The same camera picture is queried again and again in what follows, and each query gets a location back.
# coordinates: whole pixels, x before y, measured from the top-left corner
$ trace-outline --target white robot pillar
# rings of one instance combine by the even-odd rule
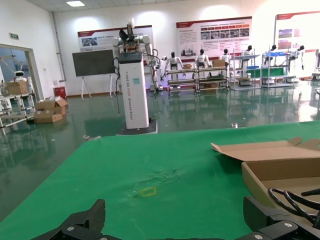
[[[140,44],[145,44],[147,64],[151,70],[152,81],[158,86],[156,64],[154,61],[150,38],[133,35],[133,20],[127,25],[126,34],[120,31],[120,38],[112,40],[114,66],[119,70],[125,114],[125,127],[118,135],[136,135],[156,133],[157,121],[149,120],[144,58]]]

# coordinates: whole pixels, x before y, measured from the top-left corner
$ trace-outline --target workbench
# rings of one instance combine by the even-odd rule
[[[106,201],[104,234],[124,240],[223,238],[251,230],[241,163],[219,145],[319,138],[320,122],[109,136],[84,143],[0,224],[4,240],[29,240],[71,213]]]

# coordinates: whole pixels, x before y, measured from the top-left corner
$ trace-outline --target white wall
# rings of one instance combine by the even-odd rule
[[[52,96],[61,73],[50,13],[26,0],[0,0],[0,29],[0,44],[33,49],[43,96]]]
[[[252,16],[252,45],[261,53],[273,44],[277,14],[316,10],[320,10],[318,0],[185,0],[59,12],[56,18],[67,94],[81,93],[81,79],[76,78],[72,59],[72,53],[80,51],[77,32],[124,27],[133,17],[137,26],[152,25],[154,47],[159,56],[168,56],[177,51],[176,22]],[[94,93],[109,91],[108,76],[91,76],[87,82]]]

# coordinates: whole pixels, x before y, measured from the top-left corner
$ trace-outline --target doorway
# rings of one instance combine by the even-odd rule
[[[12,81],[16,77],[15,72],[21,70],[26,78],[31,77],[36,99],[44,99],[34,51],[31,48],[0,44],[0,59],[0,81]]]

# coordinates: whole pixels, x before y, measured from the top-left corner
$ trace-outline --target stacked cardboard box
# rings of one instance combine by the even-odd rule
[[[35,105],[34,122],[36,124],[55,123],[63,119],[68,103],[64,99],[45,100]]]
[[[11,95],[28,94],[28,84],[25,81],[5,83]]]

